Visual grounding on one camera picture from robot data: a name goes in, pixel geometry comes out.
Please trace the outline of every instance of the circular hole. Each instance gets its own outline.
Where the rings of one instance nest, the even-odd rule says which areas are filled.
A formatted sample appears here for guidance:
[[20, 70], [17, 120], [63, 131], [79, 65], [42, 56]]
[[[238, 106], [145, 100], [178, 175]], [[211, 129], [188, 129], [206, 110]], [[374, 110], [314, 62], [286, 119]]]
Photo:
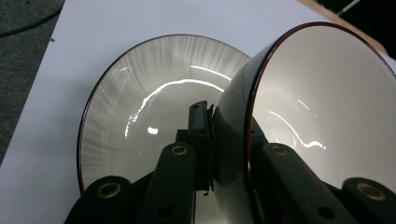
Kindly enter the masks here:
[[382, 201], [385, 200], [387, 197], [385, 196], [384, 192], [382, 192], [380, 189], [371, 186], [366, 183], [358, 183], [356, 188], [367, 198], [377, 200], [377, 201]]
[[171, 148], [171, 152], [174, 155], [181, 156], [187, 153], [187, 148], [183, 146], [176, 146]]
[[173, 208], [170, 205], [163, 206], [157, 210], [157, 216], [160, 218], [167, 218], [172, 216]]
[[270, 147], [270, 150], [278, 156], [284, 156], [289, 153], [287, 149], [279, 146]]
[[321, 206], [318, 208], [318, 213], [327, 219], [334, 219], [335, 218], [335, 213], [332, 211], [332, 209], [328, 207]]
[[99, 198], [108, 199], [116, 196], [121, 190], [121, 185], [117, 182], [103, 184], [96, 192]]

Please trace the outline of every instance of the ceramic bowl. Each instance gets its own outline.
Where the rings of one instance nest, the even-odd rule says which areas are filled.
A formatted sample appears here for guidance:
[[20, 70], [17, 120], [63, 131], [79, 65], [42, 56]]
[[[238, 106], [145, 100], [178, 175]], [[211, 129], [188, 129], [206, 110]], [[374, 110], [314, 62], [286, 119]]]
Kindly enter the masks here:
[[249, 57], [197, 35], [150, 39], [122, 54], [94, 87], [78, 137], [81, 192], [108, 175], [135, 182], [187, 129], [189, 107], [216, 105]]
[[257, 221], [251, 167], [255, 118], [269, 142], [288, 145], [337, 188], [365, 177], [396, 191], [396, 80], [347, 29], [291, 29], [236, 75], [214, 114], [215, 193], [232, 223]]

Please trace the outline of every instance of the white surface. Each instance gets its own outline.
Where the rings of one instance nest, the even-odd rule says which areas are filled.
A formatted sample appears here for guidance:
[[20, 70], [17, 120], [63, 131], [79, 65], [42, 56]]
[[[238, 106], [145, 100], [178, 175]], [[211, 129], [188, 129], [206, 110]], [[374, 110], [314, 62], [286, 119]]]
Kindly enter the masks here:
[[79, 197], [82, 110], [125, 50], [159, 35], [193, 34], [252, 56], [308, 21], [325, 19], [290, 0], [67, 0], [1, 166], [0, 222], [64, 223]]

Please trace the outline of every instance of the glossy glaze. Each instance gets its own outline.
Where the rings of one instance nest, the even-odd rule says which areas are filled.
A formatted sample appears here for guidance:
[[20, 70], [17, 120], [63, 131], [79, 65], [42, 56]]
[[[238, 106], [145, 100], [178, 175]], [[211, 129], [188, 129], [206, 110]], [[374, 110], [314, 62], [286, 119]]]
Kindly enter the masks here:
[[154, 38], [121, 55], [96, 84], [81, 120], [81, 191], [103, 176], [134, 182], [152, 172], [177, 129], [187, 129], [190, 105], [216, 105], [247, 61], [241, 51], [196, 35]]
[[216, 108], [214, 177], [229, 222], [258, 221], [249, 178], [254, 118], [270, 142], [287, 144], [336, 187], [352, 176], [396, 190], [396, 81], [360, 37], [340, 26], [295, 27], [262, 50]]

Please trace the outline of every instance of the gray carpet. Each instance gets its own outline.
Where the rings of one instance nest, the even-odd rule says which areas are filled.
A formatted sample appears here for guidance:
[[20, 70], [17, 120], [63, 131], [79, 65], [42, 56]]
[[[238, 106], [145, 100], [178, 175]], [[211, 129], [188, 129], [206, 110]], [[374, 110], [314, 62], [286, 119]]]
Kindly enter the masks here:
[[[64, 0], [0, 0], [0, 33], [40, 21]], [[0, 164], [32, 87], [58, 17], [33, 29], [0, 37]]]

